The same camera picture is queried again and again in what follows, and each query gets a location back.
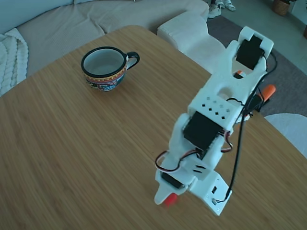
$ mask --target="orange handle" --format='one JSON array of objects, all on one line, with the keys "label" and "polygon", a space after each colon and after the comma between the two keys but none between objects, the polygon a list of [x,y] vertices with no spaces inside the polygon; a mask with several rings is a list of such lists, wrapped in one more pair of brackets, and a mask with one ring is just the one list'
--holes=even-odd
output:
[{"label": "orange handle", "polygon": [[264,102],[266,102],[274,93],[276,92],[276,87],[274,85],[267,85],[262,91],[262,95],[264,97]]}]

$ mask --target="knit throw blanket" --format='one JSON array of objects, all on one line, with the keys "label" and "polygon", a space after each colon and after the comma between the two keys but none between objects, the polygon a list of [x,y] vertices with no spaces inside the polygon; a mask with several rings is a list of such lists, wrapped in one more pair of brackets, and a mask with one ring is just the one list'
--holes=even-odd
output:
[{"label": "knit throw blanket", "polygon": [[28,46],[14,28],[0,34],[0,96],[26,79]]}]

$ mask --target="white 3d-printed robot arm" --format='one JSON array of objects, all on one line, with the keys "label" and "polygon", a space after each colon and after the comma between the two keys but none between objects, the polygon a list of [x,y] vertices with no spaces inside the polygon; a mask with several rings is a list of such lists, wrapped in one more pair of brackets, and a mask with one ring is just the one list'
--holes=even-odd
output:
[{"label": "white 3d-printed robot arm", "polygon": [[[259,48],[263,51],[253,70],[236,60],[242,43],[251,41],[252,37],[260,40]],[[156,204],[162,203],[171,193],[180,195],[190,190],[216,215],[220,215],[230,195],[223,202],[214,202],[214,200],[224,200],[228,190],[226,182],[214,171],[223,155],[221,148],[225,142],[223,135],[220,135],[221,133],[218,135],[217,132],[223,131],[224,135],[226,132],[229,134],[233,132],[233,126],[241,115],[243,104],[261,77],[266,74],[266,59],[272,47],[273,41],[248,27],[242,29],[238,41],[229,44],[220,58],[219,69],[194,97],[188,106],[188,113],[182,114],[174,125],[169,150],[161,167],[173,169],[179,161],[182,162],[174,172],[166,173],[159,169],[156,171],[155,178],[160,184],[154,198]],[[234,74],[238,71],[243,72],[244,76],[236,78]],[[205,119],[204,127],[207,128],[205,132],[208,136],[204,135],[203,138],[209,141],[207,145],[205,140],[204,143],[192,141],[196,134],[187,131],[189,127],[195,125],[192,124],[192,119]],[[188,151],[196,148],[202,150],[204,153],[202,157],[194,154],[181,160]]]}]

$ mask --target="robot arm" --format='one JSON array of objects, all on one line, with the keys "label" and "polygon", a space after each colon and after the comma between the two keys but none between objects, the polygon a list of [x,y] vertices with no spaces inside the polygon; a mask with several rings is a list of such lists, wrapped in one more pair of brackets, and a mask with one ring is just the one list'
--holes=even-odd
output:
[{"label": "robot arm", "polygon": [[180,195],[189,190],[220,215],[231,193],[225,199],[228,185],[214,169],[244,104],[266,74],[266,59],[272,47],[273,41],[248,27],[242,29],[238,41],[229,44],[221,56],[220,68],[199,90],[188,112],[175,123],[161,168],[178,168],[156,171],[160,184],[154,198],[156,204],[171,193]]}]

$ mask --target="bamboo tabletop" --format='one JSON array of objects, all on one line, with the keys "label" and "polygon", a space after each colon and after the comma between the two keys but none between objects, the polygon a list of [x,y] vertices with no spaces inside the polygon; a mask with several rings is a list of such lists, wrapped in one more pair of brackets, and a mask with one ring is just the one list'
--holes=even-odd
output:
[{"label": "bamboo tabletop", "polygon": [[[80,67],[99,46],[141,56],[110,92],[86,85]],[[0,229],[305,230],[307,160],[260,114],[246,123],[221,216],[189,193],[169,208],[154,203],[154,159],[209,77],[159,37],[128,26],[0,97]],[[234,158],[225,154],[216,168],[226,182]]]}]

